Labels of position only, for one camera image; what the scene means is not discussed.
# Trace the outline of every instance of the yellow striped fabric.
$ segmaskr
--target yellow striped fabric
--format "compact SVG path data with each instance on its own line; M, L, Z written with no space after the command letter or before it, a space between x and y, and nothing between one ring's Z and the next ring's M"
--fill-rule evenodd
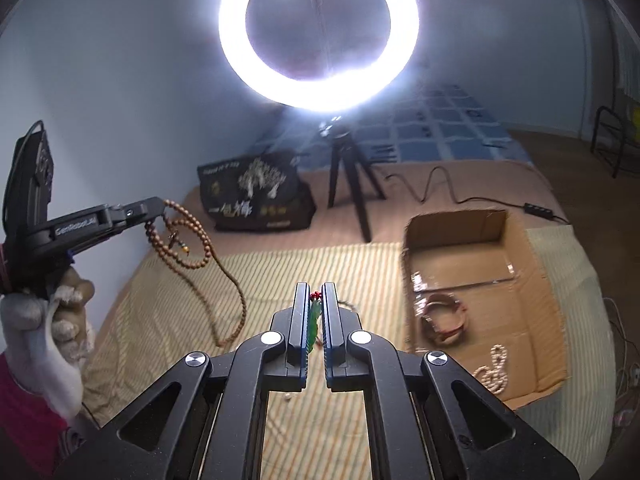
M521 413L588 478L584 472L602 462L609 441L615 381L610 330L593 267L571 228L530 230L529 237L566 316L572 376L559 392ZM236 345L267 330L273 313L290 306L296 282L309 282L317 290L332 281L342 300L358 306L364 328L404 348L400 249L399 243L358 244L224 258L249 307ZM212 299L220 333L229 333L240 314L231 283L215 266L190 276ZM213 345L209 319L181 280L154 254L148 256L85 370L85 401L98 420L110 420L188 352L214 356L229 351ZM309 356L306 390L290 400L285 394L270 395L262 478L370 477L362 394L331 394L324 384L322 350L316 348Z

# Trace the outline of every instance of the silver screw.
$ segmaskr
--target silver screw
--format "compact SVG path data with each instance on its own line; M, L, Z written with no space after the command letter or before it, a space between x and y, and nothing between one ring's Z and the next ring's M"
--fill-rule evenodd
M436 366L446 364L448 359L447 355L440 350L433 350L427 354L427 361Z
M202 352L191 352L187 357L184 358L184 362L187 363L187 366L200 366L204 364L207 358Z
M276 343L279 343L281 339L282 336L280 335L280 332L274 332L273 330L269 330L260 336L260 341L265 345L275 345Z
M366 345L371 342L371 334L364 330L356 330L356 332L351 334L351 340L359 345Z

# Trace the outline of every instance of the black bag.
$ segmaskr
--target black bag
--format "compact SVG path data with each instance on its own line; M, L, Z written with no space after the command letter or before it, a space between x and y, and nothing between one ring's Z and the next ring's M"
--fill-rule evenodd
M198 168L200 199L218 231L307 229L316 212L292 150L249 155Z

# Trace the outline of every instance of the triangular cutout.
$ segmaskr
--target triangular cutout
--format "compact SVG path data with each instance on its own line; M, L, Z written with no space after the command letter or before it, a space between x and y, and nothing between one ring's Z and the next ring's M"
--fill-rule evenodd
M485 450L513 437L514 430L462 381L451 385L471 438L478 449Z
M162 430L164 430L169 414L174 408L180 388L180 383L169 384L124 425L118 432L120 438L147 451L153 451L158 445Z

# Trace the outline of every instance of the ring light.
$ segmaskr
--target ring light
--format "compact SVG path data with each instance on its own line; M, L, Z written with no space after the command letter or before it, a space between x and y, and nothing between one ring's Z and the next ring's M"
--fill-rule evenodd
M220 4L220 42L229 64L259 94L307 110L344 110L373 97L401 72L418 38L416 1L386 0L391 28L376 61L366 68L347 70L326 79L298 81L276 72L255 53L246 31L248 4L249 0L222 0Z

